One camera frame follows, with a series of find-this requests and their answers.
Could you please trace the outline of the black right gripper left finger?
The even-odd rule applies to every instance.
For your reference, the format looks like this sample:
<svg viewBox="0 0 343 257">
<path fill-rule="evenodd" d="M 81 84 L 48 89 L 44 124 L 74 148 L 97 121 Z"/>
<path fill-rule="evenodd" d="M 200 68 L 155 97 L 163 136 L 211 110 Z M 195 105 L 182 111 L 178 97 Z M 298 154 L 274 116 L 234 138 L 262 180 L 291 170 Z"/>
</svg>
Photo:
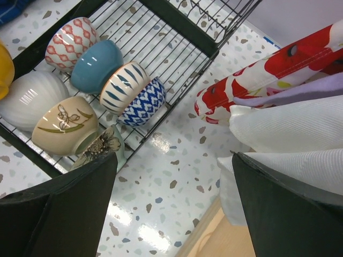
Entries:
<svg viewBox="0 0 343 257">
<path fill-rule="evenodd" d="M 1 199 L 1 256 L 96 256 L 117 173 L 108 153 Z"/>
</svg>

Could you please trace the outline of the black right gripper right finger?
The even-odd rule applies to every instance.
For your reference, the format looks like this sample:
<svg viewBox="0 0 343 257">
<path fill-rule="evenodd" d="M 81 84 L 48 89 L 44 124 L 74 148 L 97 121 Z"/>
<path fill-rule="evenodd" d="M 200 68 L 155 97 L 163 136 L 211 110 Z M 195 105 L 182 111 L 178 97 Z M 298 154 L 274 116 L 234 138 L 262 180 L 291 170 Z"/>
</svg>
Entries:
<svg viewBox="0 0 343 257">
<path fill-rule="evenodd" d="M 235 153 L 233 170 L 256 256 L 342 256 L 342 196 Z"/>
</svg>

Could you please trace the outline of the beige flower painted bowl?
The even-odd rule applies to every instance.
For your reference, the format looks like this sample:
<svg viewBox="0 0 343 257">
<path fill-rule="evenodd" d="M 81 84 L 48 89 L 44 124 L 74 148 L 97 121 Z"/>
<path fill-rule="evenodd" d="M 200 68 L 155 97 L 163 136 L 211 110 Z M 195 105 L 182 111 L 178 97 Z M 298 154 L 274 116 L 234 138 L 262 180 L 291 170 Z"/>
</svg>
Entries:
<svg viewBox="0 0 343 257">
<path fill-rule="evenodd" d="M 58 156 L 78 155 L 98 136 L 99 121 L 81 96 L 69 97 L 52 107 L 38 121 L 32 142 Z"/>
</svg>

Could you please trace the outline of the light green bowl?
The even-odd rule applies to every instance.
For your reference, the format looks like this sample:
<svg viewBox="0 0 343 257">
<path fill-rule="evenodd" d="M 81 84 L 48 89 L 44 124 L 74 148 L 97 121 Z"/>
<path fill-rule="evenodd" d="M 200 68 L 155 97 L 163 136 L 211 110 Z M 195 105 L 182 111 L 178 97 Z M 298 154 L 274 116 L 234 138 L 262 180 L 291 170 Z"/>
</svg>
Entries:
<svg viewBox="0 0 343 257">
<path fill-rule="evenodd" d="M 124 149 L 125 144 L 120 132 L 115 125 L 111 125 L 83 151 L 71 166 L 70 171 L 93 161 L 99 156 L 115 152 L 117 157 L 117 172 L 119 172 L 126 163 Z"/>
</svg>

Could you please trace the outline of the white ceramic bowl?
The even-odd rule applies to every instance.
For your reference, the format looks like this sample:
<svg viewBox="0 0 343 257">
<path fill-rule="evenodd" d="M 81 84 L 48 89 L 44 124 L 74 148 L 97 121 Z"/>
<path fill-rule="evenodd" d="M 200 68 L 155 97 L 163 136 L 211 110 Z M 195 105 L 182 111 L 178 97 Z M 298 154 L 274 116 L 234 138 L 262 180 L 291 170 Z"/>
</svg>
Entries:
<svg viewBox="0 0 343 257">
<path fill-rule="evenodd" d="M 1 117 L 22 131 L 32 132 L 47 111 L 69 96 L 59 77 L 47 71 L 33 71 L 11 84 L 1 100 Z"/>
</svg>

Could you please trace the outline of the blue zigzag pattern bowl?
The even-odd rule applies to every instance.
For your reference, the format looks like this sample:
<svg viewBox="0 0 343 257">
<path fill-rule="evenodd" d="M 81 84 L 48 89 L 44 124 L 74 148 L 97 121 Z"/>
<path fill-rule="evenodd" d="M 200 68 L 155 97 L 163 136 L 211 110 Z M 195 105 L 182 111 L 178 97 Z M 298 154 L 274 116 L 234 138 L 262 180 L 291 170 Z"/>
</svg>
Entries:
<svg viewBox="0 0 343 257">
<path fill-rule="evenodd" d="M 167 110 L 165 86 L 159 77 L 155 77 L 125 108 L 117 121 L 131 127 L 152 125 Z"/>
</svg>

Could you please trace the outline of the cream striped rim bowl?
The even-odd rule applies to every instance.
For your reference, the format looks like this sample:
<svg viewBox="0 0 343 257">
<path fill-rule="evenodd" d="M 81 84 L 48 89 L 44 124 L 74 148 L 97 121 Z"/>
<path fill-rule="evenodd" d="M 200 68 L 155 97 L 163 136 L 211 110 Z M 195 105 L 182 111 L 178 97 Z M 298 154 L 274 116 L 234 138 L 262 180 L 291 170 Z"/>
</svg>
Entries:
<svg viewBox="0 0 343 257">
<path fill-rule="evenodd" d="M 100 94 L 100 104 L 119 116 L 150 81 L 150 75 L 138 62 L 129 62 L 106 82 Z"/>
</svg>

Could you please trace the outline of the teal blue bowl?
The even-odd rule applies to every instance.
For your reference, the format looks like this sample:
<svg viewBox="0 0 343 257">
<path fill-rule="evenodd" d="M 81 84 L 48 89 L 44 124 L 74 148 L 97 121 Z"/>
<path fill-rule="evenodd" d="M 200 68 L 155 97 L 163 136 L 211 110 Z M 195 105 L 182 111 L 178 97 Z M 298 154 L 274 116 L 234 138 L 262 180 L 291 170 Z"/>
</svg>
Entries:
<svg viewBox="0 0 343 257">
<path fill-rule="evenodd" d="M 72 71 L 70 81 L 81 92 L 98 94 L 111 75 L 123 65 L 120 48 L 111 40 L 103 40 L 82 54 Z"/>
</svg>

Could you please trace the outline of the yellow bowl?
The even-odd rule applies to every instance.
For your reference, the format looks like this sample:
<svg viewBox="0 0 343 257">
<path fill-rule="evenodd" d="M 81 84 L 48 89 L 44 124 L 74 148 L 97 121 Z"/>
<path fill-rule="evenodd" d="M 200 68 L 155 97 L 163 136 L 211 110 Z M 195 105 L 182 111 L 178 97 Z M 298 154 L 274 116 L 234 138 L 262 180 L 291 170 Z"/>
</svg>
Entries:
<svg viewBox="0 0 343 257">
<path fill-rule="evenodd" d="M 0 80 L 1 80 L 1 91 L 0 98 L 3 99 L 9 92 L 9 87 L 14 79 L 15 69 L 12 57 L 7 50 L 4 43 L 1 41 L 1 62 L 0 62 Z"/>
</svg>

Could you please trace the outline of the blue triangle pattern bowl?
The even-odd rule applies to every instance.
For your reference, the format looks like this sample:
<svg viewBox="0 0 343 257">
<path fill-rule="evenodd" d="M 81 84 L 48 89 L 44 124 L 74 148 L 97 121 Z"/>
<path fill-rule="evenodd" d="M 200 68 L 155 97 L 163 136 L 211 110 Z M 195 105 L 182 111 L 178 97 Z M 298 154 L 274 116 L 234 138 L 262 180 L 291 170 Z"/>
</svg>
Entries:
<svg viewBox="0 0 343 257">
<path fill-rule="evenodd" d="M 99 41 L 99 34 L 88 18 L 74 18 L 51 38 L 45 61 L 63 72 L 72 72 L 81 55 Z"/>
</svg>

